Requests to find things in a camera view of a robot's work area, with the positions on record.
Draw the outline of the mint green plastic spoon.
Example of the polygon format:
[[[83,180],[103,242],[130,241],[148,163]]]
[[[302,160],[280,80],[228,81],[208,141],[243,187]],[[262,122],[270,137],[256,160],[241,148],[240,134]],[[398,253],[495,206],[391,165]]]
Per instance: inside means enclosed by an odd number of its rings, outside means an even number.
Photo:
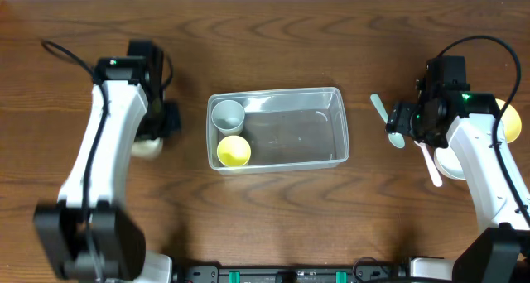
[[[383,105],[383,102],[381,100],[381,98],[377,95],[377,94],[371,94],[370,95],[370,100],[373,104],[373,106],[375,107],[376,111],[378,112],[378,114],[380,115],[380,117],[383,119],[384,123],[387,123],[388,122],[388,113],[387,113],[387,110],[386,108],[384,107]],[[403,149],[405,147],[405,140],[403,138],[403,136],[399,133],[388,133],[388,140],[390,141],[390,143],[398,148],[398,149]]]

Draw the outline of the white plastic cup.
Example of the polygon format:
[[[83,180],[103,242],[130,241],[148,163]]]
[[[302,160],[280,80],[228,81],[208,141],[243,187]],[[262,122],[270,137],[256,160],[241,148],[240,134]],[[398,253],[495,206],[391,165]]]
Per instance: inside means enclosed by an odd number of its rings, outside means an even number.
[[[132,144],[131,156],[152,160],[158,157],[163,148],[163,139],[135,141]]]

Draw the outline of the white plastic bowl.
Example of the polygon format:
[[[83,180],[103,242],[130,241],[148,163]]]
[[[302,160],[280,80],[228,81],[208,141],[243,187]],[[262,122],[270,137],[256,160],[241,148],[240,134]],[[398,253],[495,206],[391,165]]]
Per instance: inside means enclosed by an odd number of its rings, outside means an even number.
[[[436,148],[434,151],[436,168],[447,178],[465,180],[465,174],[454,151],[447,148]]]

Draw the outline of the grey plastic cup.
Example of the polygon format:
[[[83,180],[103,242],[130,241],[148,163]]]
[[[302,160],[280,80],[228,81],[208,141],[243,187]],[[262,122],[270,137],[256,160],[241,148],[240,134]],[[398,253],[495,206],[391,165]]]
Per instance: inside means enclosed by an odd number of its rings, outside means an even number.
[[[245,111],[239,102],[224,100],[214,106],[211,119],[223,135],[239,135],[243,131]]]

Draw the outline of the pale pink plastic fork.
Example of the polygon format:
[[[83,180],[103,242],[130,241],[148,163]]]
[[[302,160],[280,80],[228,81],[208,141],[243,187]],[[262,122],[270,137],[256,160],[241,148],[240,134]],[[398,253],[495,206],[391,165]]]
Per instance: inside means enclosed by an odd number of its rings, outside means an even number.
[[[427,150],[426,144],[424,142],[414,141],[414,143],[420,148],[422,155],[426,162],[427,171],[431,177],[431,182],[435,187],[442,187],[442,179],[439,174],[438,169],[431,157],[430,152]]]

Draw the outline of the yellow plastic cup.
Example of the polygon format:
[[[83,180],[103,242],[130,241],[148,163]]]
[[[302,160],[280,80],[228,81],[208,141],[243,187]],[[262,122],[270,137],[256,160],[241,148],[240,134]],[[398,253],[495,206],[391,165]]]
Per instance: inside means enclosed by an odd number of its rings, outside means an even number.
[[[222,165],[240,167],[249,163],[252,150],[243,137],[227,136],[218,144],[216,153]]]

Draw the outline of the yellow plastic bowl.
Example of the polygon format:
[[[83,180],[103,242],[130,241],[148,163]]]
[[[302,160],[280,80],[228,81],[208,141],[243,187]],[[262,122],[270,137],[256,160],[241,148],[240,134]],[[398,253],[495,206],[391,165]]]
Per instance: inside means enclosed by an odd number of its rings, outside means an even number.
[[[517,110],[512,105],[508,105],[506,111],[501,117],[501,121],[503,123],[503,131],[507,142],[514,142],[522,131],[522,120]]]

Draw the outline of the clear plastic container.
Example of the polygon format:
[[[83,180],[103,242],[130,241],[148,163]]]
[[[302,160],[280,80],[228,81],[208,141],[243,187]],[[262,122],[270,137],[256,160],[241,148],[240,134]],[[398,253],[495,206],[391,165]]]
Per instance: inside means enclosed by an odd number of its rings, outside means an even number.
[[[246,166],[227,167],[217,157],[224,138],[213,122],[223,101],[242,105],[241,136],[249,143]],[[345,105],[335,87],[214,94],[207,105],[206,145],[212,170],[221,175],[333,168],[349,159]]]

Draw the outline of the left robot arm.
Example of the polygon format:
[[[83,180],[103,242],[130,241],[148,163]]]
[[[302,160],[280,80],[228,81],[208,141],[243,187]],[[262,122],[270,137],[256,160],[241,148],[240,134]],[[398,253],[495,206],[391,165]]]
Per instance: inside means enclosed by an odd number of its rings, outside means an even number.
[[[79,153],[56,203],[39,203],[33,224],[60,280],[174,282],[173,260],[149,252],[143,231],[127,215],[132,157],[154,158],[180,130],[176,102],[165,98],[174,68],[153,41],[131,40],[126,55],[89,65],[53,41],[52,55],[77,64],[93,82],[89,121]]]

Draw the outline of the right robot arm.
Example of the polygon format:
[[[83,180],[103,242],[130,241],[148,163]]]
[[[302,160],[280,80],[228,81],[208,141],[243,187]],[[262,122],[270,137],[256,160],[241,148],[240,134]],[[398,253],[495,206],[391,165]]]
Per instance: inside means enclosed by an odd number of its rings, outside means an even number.
[[[462,56],[439,55],[426,64],[416,103],[396,103],[386,130],[436,150],[451,150],[460,163],[475,206],[480,235],[455,260],[417,257],[413,282],[527,282],[529,192],[494,122],[500,109],[492,94],[473,93]]]

